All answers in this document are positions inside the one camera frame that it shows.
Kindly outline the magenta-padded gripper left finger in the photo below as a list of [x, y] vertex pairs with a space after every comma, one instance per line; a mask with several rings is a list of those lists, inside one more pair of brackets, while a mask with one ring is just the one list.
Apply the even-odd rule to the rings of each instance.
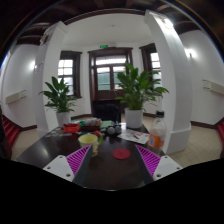
[[81, 186], [92, 157], [92, 152], [92, 146], [88, 145], [68, 156], [59, 155], [47, 164], [44, 170]]

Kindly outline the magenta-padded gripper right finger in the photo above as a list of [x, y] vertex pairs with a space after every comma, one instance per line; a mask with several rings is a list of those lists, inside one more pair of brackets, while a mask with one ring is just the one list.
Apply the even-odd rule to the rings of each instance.
[[160, 157], [139, 145], [136, 145], [136, 151], [136, 157], [145, 184], [160, 180], [182, 169], [182, 167], [168, 155]]

